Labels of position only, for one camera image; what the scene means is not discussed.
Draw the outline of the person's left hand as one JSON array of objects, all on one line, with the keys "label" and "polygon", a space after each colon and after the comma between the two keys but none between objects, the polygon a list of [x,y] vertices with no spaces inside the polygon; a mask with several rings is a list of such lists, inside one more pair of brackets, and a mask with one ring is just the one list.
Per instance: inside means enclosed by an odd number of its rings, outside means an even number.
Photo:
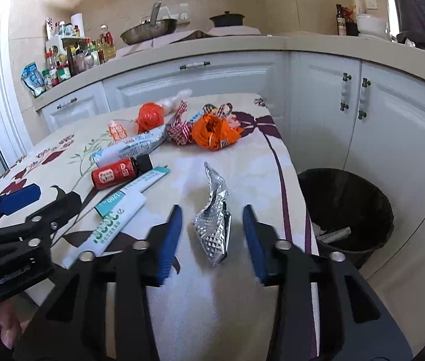
[{"label": "person's left hand", "polygon": [[10,350],[30,323],[29,319],[23,322],[19,320],[15,305],[13,299],[0,304],[0,340]]}]

